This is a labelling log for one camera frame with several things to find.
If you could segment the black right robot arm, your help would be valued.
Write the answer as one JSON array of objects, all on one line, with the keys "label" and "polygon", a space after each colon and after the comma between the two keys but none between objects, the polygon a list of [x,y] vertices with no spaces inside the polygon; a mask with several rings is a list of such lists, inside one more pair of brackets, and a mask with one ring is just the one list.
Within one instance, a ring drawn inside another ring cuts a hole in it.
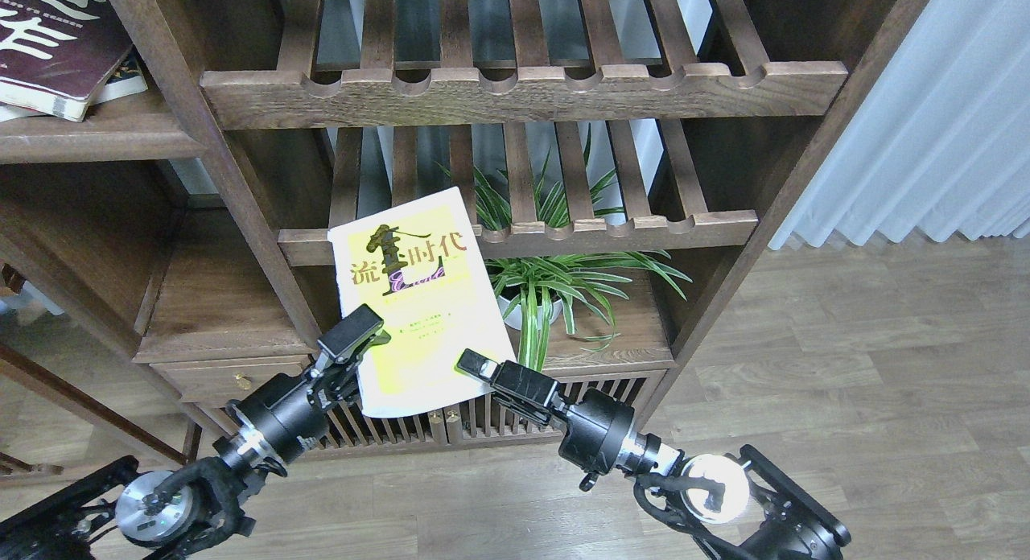
[{"label": "black right robot arm", "polygon": [[633,408],[600,390],[574,401],[544,373],[472,350],[456,367],[489,385],[502,406],[559,428],[560,456],[585,472],[582,491],[624,472],[637,504],[711,559],[839,559],[851,542],[845,524],[755,447],[743,446],[735,458],[688,456],[637,431]]}]

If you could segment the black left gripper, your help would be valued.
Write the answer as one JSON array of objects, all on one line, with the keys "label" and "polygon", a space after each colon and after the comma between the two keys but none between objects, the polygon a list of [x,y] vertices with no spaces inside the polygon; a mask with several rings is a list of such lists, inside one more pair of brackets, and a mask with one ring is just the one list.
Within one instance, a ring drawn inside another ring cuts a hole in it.
[{"label": "black left gripper", "polygon": [[358,393],[358,365],[368,348],[391,341],[384,320],[360,304],[319,338],[316,363],[298,376],[276,374],[227,411],[239,431],[225,442],[230,468],[284,468],[312,450],[328,432],[327,412],[352,405]]}]

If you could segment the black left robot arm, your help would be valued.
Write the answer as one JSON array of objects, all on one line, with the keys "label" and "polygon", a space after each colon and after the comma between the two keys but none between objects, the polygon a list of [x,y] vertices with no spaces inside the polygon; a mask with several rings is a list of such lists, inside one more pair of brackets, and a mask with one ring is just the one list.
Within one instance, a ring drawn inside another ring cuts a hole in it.
[{"label": "black left robot arm", "polygon": [[319,339],[316,362],[279,373],[228,411],[239,429],[218,439],[216,456],[178,471],[139,472],[126,456],[70,484],[2,523],[4,559],[89,559],[106,525],[152,559],[184,559],[236,534],[253,532],[243,504],[269,472],[286,466],[328,434],[328,414],[353,405],[358,365],[368,348],[385,344],[383,319],[360,306]]}]

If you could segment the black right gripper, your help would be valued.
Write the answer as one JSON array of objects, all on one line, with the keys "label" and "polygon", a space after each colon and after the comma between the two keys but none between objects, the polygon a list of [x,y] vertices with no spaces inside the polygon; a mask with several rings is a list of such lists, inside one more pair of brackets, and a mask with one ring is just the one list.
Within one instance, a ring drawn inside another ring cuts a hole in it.
[{"label": "black right gripper", "polygon": [[526,420],[547,424],[558,418],[564,424],[558,453],[585,472],[609,472],[616,466],[638,472],[645,460],[645,445],[632,427],[634,409],[626,402],[589,388],[581,402],[570,405],[552,377],[510,360],[499,363],[470,348],[455,369],[483,381],[497,402]]}]

